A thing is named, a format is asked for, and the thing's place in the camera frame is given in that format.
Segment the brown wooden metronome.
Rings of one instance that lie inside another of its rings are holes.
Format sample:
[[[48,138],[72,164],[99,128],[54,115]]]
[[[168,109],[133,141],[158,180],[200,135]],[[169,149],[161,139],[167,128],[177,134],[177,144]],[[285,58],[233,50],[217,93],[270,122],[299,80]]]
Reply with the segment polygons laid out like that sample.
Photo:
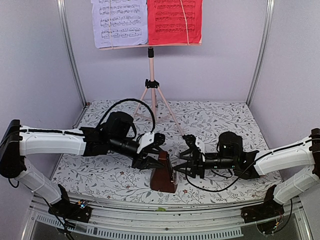
[[[170,155],[161,151],[158,161],[164,165],[162,168],[153,169],[150,175],[150,189],[162,193],[175,193],[178,187],[177,173],[170,161]]]

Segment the pink music stand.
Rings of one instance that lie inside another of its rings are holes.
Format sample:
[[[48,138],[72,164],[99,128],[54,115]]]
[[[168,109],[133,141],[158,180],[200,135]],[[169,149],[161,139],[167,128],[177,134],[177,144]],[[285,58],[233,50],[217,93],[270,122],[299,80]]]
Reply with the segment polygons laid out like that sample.
[[[162,46],[199,46],[200,44],[193,44],[193,45],[186,45],[186,44],[174,44],[174,45],[150,45],[148,42],[146,44],[140,44],[136,46],[118,46],[114,48],[110,47],[104,47],[99,48],[100,50],[114,50],[114,49],[125,49],[125,48],[136,48],[136,47],[147,47],[147,55],[149,59],[149,72],[150,72],[150,78],[146,80],[145,82],[145,89],[144,91],[147,92],[148,90],[151,91],[151,102],[152,102],[152,112],[155,114],[157,112],[157,96],[156,94],[159,94],[162,98],[162,101],[167,107],[167,110],[169,111],[169,114],[171,115],[174,123],[176,124],[176,127],[178,129],[178,132],[183,135],[184,132],[178,123],[178,120],[176,116],[174,115],[168,101],[166,100],[165,96],[162,93],[162,90],[160,89],[160,84],[155,80],[155,69],[154,69],[154,47],[162,47]]]

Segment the purple sheet music page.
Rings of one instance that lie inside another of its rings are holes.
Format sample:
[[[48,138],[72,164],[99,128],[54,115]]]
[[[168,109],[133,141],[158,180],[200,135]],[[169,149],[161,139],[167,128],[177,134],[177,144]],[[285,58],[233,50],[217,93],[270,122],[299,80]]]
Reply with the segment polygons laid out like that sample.
[[[148,42],[148,9],[145,0],[92,0],[95,47],[115,48]]]

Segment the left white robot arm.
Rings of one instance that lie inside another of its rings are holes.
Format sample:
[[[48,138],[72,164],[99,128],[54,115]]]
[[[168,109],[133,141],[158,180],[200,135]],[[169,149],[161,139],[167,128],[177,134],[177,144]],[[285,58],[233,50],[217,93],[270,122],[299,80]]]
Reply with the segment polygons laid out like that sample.
[[[134,119],[122,111],[112,112],[106,122],[96,127],[70,130],[32,128],[22,126],[20,120],[14,119],[0,144],[0,174],[6,179],[20,181],[54,206],[63,217],[70,217],[75,210],[66,190],[45,177],[27,160],[27,156],[70,154],[95,157],[114,152],[130,158],[133,169],[163,168],[164,164],[152,156],[160,154],[165,136],[150,131],[139,137],[129,137],[129,130],[136,131]]]

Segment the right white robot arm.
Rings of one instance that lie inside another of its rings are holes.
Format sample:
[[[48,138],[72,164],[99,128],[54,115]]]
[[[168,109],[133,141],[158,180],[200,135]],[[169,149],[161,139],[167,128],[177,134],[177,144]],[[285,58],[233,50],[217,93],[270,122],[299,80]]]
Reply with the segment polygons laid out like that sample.
[[[186,177],[205,177],[206,170],[233,170],[239,179],[252,180],[268,173],[303,166],[288,180],[270,187],[265,202],[259,206],[262,218],[269,218],[288,200],[320,182],[320,130],[314,128],[302,140],[270,150],[245,152],[241,136],[231,131],[218,137],[217,152],[206,152],[205,144],[192,134],[183,136],[188,149],[179,154],[185,162],[174,170]]]

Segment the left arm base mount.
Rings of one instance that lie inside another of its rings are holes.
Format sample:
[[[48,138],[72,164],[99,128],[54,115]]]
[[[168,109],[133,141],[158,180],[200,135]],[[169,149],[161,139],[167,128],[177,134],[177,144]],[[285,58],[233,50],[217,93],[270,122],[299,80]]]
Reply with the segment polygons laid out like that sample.
[[[92,210],[88,200],[81,199],[76,203],[72,203],[62,199],[55,204],[51,204],[48,213],[67,220],[88,223],[91,218]]]

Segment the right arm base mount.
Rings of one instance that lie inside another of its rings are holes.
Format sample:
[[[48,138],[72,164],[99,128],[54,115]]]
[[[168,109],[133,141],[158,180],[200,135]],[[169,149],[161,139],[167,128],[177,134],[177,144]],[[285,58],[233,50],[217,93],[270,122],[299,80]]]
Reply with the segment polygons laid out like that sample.
[[[280,216],[284,214],[284,212],[282,204],[278,204],[271,200],[261,204],[243,207],[240,216],[245,223],[251,223]]]

